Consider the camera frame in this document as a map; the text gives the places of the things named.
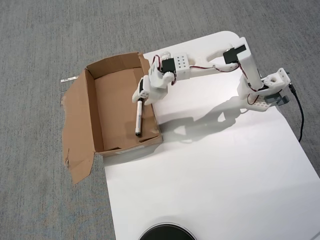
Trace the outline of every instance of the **red wire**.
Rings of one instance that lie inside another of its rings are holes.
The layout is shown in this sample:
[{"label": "red wire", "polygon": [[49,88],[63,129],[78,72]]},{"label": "red wire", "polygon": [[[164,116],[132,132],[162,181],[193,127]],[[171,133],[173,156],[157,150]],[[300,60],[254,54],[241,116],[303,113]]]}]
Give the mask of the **red wire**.
[{"label": "red wire", "polygon": [[190,66],[190,68],[195,68],[195,69],[215,69],[215,70],[217,70],[217,71],[219,71],[221,73],[231,73],[231,72],[237,70],[239,68],[239,66],[240,66],[240,64],[238,64],[238,66],[235,69],[232,69],[230,71],[222,71],[222,70],[216,68],[215,66],[212,66],[212,67]]},{"label": "red wire", "polygon": [[257,99],[259,98],[260,95],[256,96],[255,100],[253,103],[249,103],[249,96],[250,96],[250,93],[248,94],[248,96],[246,97],[246,101],[248,102],[249,105],[253,105],[256,103]]},{"label": "red wire", "polygon": [[160,65],[160,56],[159,55],[154,55],[153,56],[152,64],[155,62],[156,57],[158,57],[158,62],[159,62],[158,71],[160,71],[161,65]]}]

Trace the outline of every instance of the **white table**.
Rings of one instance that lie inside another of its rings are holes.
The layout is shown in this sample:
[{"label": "white table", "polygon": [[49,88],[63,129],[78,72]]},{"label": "white table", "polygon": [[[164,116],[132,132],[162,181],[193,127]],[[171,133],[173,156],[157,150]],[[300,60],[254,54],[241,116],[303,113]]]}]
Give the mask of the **white table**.
[{"label": "white table", "polygon": [[[205,54],[238,38],[219,32],[144,56]],[[162,222],[198,240],[320,239],[320,180],[275,107],[237,107],[240,75],[179,81],[154,105],[164,143],[105,159],[117,240]]]}]

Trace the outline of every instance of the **white label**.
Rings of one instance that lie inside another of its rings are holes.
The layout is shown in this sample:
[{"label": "white label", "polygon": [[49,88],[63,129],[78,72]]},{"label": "white label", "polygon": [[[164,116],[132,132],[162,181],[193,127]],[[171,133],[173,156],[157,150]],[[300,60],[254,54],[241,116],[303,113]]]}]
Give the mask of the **white label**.
[{"label": "white label", "polygon": [[116,154],[123,154],[123,153],[130,152],[130,151],[133,151],[133,150],[136,150],[136,149],[142,149],[142,148],[144,148],[144,147],[145,147],[145,146],[143,146],[143,145],[141,145],[141,146],[136,146],[136,147],[133,147],[133,148],[124,150],[124,151],[118,151],[118,152],[116,152]]}]

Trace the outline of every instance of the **open cardboard box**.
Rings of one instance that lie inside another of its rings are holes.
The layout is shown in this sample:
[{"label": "open cardboard box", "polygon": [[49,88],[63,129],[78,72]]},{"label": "open cardboard box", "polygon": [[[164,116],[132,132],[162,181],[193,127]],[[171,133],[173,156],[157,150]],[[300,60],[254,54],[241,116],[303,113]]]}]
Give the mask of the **open cardboard box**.
[{"label": "open cardboard box", "polygon": [[162,143],[151,105],[143,108],[142,137],[135,135],[132,94],[149,68],[141,53],[108,57],[88,65],[64,94],[63,159],[74,184],[90,174],[95,153],[107,157]]}]

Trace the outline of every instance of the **black cable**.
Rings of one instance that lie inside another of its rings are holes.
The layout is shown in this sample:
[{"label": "black cable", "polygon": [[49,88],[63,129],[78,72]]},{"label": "black cable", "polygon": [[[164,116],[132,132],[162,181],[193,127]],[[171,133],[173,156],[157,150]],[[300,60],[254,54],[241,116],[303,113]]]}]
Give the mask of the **black cable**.
[{"label": "black cable", "polygon": [[291,93],[294,95],[294,97],[299,105],[300,112],[301,112],[301,127],[300,127],[300,137],[299,137],[299,143],[300,143],[300,141],[302,139],[302,134],[303,134],[303,130],[304,130],[304,123],[305,123],[304,111],[302,110],[302,106],[301,106],[301,103],[300,103],[299,98],[297,96],[296,89],[291,83],[289,84],[289,89],[290,89]]}]

